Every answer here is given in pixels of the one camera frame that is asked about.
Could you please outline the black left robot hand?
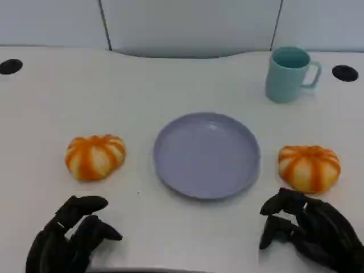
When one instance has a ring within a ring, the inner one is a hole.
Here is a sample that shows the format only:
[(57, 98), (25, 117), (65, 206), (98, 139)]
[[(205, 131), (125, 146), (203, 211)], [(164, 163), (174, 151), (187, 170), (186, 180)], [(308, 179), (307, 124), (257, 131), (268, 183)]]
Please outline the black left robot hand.
[(101, 196), (71, 196), (36, 235), (25, 272), (85, 272), (93, 251), (121, 234), (94, 215), (107, 207)]

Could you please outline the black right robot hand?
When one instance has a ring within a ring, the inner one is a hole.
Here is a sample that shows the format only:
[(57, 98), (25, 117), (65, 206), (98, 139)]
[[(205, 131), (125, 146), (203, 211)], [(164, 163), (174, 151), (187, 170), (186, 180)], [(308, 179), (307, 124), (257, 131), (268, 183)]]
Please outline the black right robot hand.
[(260, 250), (274, 240), (289, 242), (306, 258), (335, 272), (363, 272), (363, 244), (330, 203), (280, 188), (260, 214), (267, 216)]

